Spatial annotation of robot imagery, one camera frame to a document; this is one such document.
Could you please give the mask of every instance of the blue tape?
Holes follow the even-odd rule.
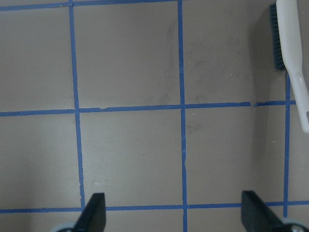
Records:
[[[70,40],[71,40],[71,56],[72,56],[74,106],[75,106],[75,123],[76,123],[75,126],[76,126],[76,141],[77,141],[78,174],[79,174],[79,183],[80,183],[81,207],[84,208],[85,207],[85,196],[84,196],[83,155],[82,155],[82,138],[81,138],[78,88],[77,88],[76,47],[75,47],[73,7],[69,8],[69,17],[70,17]]]
[[[0,11],[19,11],[19,10],[33,10],[33,9],[47,9],[56,7],[72,6],[72,3],[50,3],[50,4],[36,4],[36,5],[21,5],[21,6],[0,6]]]
[[[288,205],[309,205],[309,201],[292,201]]]
[[[186,160],[186,133],[185,133],[185,94],[183,73],[183,1],[178,0],[178,51],[179,51],[179,82],[181,106],[181,134],[182,134],[182,183],[183,183],[183,232],[188,231],[187,214],[187,171]]]
[[[106,211],[130,211],[130,210],[168,210],[183,209],[182,205],[142,205],[142,206],[112,206],[106,207]]]
[[[191,204],[189,209],[209,209],[209,208],[239,208],[241,203],[223,203],[223,204]]]
[[[283,202],[267,202],[268,206],[283,206]],[[211,209],[211,208],[240,208],[241,203],[220,203],[220,204],[190,204],[189,209]]]
[[[251,106],[250,102],[224,102],[224,103],[200,103],[200,104],[187,104],[186,109],[198,109],[198,108],[221,108],[221,107],[247,107]]]
[[[149,105],[149,106],[127,106],[127,107],[109,107],[101,108],[81,108],[80,113],[95,112],[119,112],[119,111],[143,111],[143,110],[173,110],[180,109],[180,105]]]
[[[286,105],[285,105],[285,141],[284,141],[284,187],[283,187],[283,216],[288,217],[289,201],[289,159],[290,159],[290,77],[286,77]]]
[[[130,4],[130,3],[150,3],[150,2],[166,2],[177,0],[97,0],[97,1],[75,1],[74,6],[91,6],[91,5],[114,5],[114,4]]]
[[[0,209],[0,214],[81,212],[82,208]]]
[[[74,114],[74,113],[75,110],[30,110],[30,111],[0,112],[0,117],[27,116],[27,115],[59,115],[59,114]]]
[[[265,101],[265,102],[258,102],[254,105],[256,106],[267,106],[267,105],[285,105],[285,101]]]

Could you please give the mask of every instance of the black plastic part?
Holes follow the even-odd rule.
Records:
[[[281,232],[282,221],[267,207],[254,191],[243,191],[241,222],[247,232]]]
[[[106,224],[104,193],[94,193],[76,222],[74,232],[103,232]]]

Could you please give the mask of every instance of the floor tile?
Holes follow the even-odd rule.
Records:
[[[309,205],[293,205],[288,209],[289,218],[301,222],[303,225],[309,226]]]
[[[271,207],[271,210],[279,217],[282,215],[282,207]],[[240,219],[240,208],[211,208],[189,209],[188,231],[238,231],[245,232]]]
[[[273,64],[273,0],[183,2],[186,103],[284,100]]]
[[[178,110],[81,114],[86,200],[108,206],[182,204]]]
[[[0,117],[0,209],[80,207],[74,115]]]
[[[50,232],[61,223],[74,222],[79,212],[0,214],[3,232]]]
[[[74,11],[81,107],[180,103],[177,2]]]
[[[290,115],[289,200],[309,200],[309,135],[301,129],[296,105],[291,106]]]
[[[188,203],[239,203],[242,190],[282,201],[284,115],[284,106],[187,110]]]
[[[66,2],[65,0],[1,0],[0,6],[20,6],[32,4],[47,4],[56,2]]]
[[[183,210],[108,211],[106,232],[180,232]]]
[[[0,111],[74,108],[68,8],[1,12],[0,28]]]

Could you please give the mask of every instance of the dark bristles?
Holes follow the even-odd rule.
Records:
[[[270,11],[270,22],[273,34],[273,54],[274,54],[274,63],[275,68],[278,70],[284,70],[285,65],[282,59],[281,45],[280,45],[280,35],[278,28],[278,18],[277,18],[277,6],[276,4],[272,4],[269,6]]]

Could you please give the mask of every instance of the floor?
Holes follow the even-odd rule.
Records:
[[[106,232],[244,232],[244,189],[309,222],[309,136],[273,66],[272,3],[1,0],[0,230],[48,232],[94,192]]]

